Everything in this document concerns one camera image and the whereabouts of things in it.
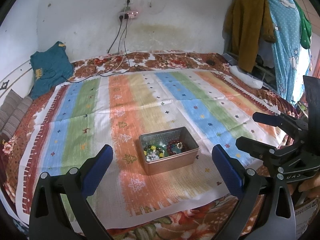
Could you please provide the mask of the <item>person's hand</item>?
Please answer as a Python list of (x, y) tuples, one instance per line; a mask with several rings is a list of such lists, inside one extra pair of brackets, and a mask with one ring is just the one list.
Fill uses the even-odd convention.
[(289, 192), (293, 194), (296, 188), (298, 188), (299, 192), (308, 191), (308, 198), (319, 197), (320, 195), (320, 177), (319, 173), (315, 175), (313, 178), (304, 181), (299, 186), (294, 186), (293, 184), (289, 184)]

